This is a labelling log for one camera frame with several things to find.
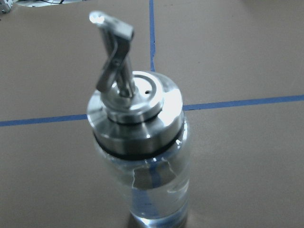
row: blue tape line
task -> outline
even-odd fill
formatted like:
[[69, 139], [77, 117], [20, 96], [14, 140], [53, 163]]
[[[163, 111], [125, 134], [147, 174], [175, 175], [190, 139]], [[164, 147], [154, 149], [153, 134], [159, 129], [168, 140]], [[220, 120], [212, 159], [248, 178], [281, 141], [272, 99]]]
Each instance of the blue tape line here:
[[155, 56], [155, 33], [154, 33], [154, 3], [149, 0], [149, 15], [150, 15], [150, 70], [155, 71], [154, 56]]
[[[206, 104], [188, 104], [183, 106], [184, 111], [190, 110], [200, 110], [200, 109], [212, 109], [212, 108], [227, 108], [227, 107], [237, 107], [246, 105], [264, 105], [264, 104], [274, 104], [274, 103], [284, 103], [284, 102], [295, 102], [304, 101], [304, 95], [295, 96], [280, 96], [271, 98], [261, 98], [261, 99], [251, 99], [251, 100], [240, 100], [240, 101], [225, 101], [225, 102], [214, 102]], [[86, 114], [80, 115], [63, 115], [36, 119], [24, 119], [24, 120], [8, 120], [0, 121], [0, 127], [4, 126], [15, 126], [15, 125], [26, 125], [26, 124], [43, 124], [43, 123], [53, 123], [62, 121], [74, 121], [74, 120], [86, 120]]]
[[281, 96], [281, 97], [271, 97], [271, 98], [261, 98], [261, 99], [251, 99], [251, 100], [240, 100], [240, 101], [225, 101], [225, 102], [215, 102], [207, 104], [189, 104], [184, 105], [183, 110], [200, 110], [200, 109], [212, 109], [212, 108], [227, 108], [236, 106], [246, 106], [246, 105], [264, 105], [264, 104], [274, 104], [282, 102], [294, 102], [294, 101], [304, 101], [304, 95], [296, 96]]
[[24, 119], [24, 120], [8, 120], [1, 121], [0, 127], [4, 126], [16, 126], [16, 125], [26, 125], [26, 124], [43, 124], [52, 122], [62, 122], [62, 121], [74, 121], [74, 120], [85, 120], [87, 119], [86, 114], [81, 115], [62, 115], [54, 117], [36, 118], [36, 119]]
[[145, 216], [159, 216], [155, 202], [151, 201], [147, 190], [132, 188], [132, 209], [144, 213]]
[[157, 188], [162, 185], [162, 178], [157, 171], [157, 166], [151, 163], [151, 167], [149, 168], [149, 173], [151, 175], [152, 187]]

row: metal lid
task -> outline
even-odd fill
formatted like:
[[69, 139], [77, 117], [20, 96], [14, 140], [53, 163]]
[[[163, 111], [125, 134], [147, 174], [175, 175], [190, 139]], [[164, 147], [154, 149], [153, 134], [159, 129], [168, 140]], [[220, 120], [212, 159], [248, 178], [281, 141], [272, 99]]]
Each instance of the metal lid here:
[[87, 117], [99, 145], [114, 156], [130, 160], [158, 153], [175, 139], [184, 121], [181, 92], [172, 80], [155, 72], [133, 73], [135, 79], [152, 75], [162, 84], [163, 105], [153, 118], [137, 124], [113, 122], [108, 118], [98, 90], [93, 93], [87, 108]]
[[132, 98], [119, 96], [114, 83], [108, 93], [101, 93], [108, 117], [121, 124], [144, 122], [158, 114], [163, 106], [163, 89], [160, 81], [147, 72], [133, 71], [135, 94]]

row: cardboard surface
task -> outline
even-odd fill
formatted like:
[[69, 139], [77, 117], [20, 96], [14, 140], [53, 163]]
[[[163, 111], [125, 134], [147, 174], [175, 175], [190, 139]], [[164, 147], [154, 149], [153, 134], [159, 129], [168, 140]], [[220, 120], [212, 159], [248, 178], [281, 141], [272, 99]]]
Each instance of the cardboard surface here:
[[[185, 104], [301, 95], [303, 7], [155, 1], [155, 69]], [[150, 69], [147, 0], [14, 5], [0, 15], [0, 121], [86, 112], [106, 60], [92, 10], [134, 25], [133, 68]], [[303, 227], [303, 112], [303, 101], [187, 111], [185, 227]], [[0, 145], [1, 228], [137, 228], [86, 120], [0, 127]]]

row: stainless steel pourer spout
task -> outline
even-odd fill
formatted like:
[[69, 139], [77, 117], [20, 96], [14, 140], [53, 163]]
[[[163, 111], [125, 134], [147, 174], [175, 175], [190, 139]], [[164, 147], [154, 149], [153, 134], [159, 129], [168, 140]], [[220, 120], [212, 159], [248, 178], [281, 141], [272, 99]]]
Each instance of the stainless steel pourer spout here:
[[89, 19], [99, 27], [109, 56], [97, 82], [97, 90], [106, 93], [116, 81], [119, 95], [132, 98], [136, 90], [128, 52], [134, 35], [133, 26], [101, 11], [91, 12]]

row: liquid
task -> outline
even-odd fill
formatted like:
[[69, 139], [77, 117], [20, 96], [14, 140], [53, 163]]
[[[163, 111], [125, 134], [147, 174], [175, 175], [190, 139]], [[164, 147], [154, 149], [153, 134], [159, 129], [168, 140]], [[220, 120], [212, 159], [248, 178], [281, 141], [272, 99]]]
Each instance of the liquid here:
[[113, 157], [96, 144], [130, 212], [143, 228], [179, 228], [187, 215], [189, 155], [187, 124], [164, 153], [145, 160]]
[[170, 183], [150, 189], [133, 189], [131, 213], [143, 228], [178, 228], [187, 215], [187, 172]]

